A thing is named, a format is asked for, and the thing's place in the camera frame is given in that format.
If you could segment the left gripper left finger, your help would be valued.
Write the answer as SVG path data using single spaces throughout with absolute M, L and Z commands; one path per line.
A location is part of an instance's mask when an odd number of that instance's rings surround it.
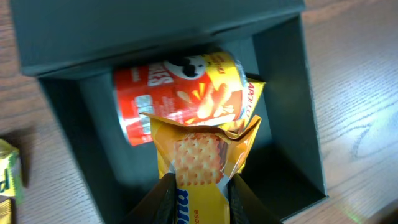
M 127 214 L 123 224 L 173 224 L 175 221 L 175 174 L 165 174 L 159 183 Z

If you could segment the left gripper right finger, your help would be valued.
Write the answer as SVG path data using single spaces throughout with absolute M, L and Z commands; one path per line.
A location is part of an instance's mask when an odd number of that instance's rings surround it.
M 282 224 L 239 174 L 235 174 L 228 183 L 228 197 L 232 224 Z

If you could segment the orange cracker snack packet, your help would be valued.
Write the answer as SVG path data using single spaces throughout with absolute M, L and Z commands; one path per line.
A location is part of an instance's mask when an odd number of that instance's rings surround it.
M 228 182 L 245 164 L 261 117 L 254 116 L 239 134 L 148 117 L 159 175 L 175 176 L 175 222 L 229 223 Z

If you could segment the yellow brown chocolate snack packet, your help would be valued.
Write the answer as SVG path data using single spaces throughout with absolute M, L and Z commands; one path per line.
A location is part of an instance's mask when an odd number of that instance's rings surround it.
M 254 115 L 254 110 L 265 84 L 265 82 L 249 78 L 247 93 L 244 95 L 243 101 L 246 107 L 243 110 L 242 118 L 220 125 L 220 128 L 227 131 L 230 136 L 238 137 L 242 134 L 244 135 L 244 139 L 239 140 L 235 148 L 227 153 L 224 174 L 230 179 L 233 175 L 242 172 L 246 165 L 246 159 L 253 147 L 262 121 L 260 116 Z

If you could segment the red Pringles can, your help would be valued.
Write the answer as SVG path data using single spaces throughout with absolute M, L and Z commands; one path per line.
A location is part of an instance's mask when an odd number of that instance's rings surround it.
M 113 84 L 121 129 L 133 146 L 151 142 L 150 114 L 187 126 L 239 120 L 248 90 L 240 62 L 228 52 L 123 68 Z

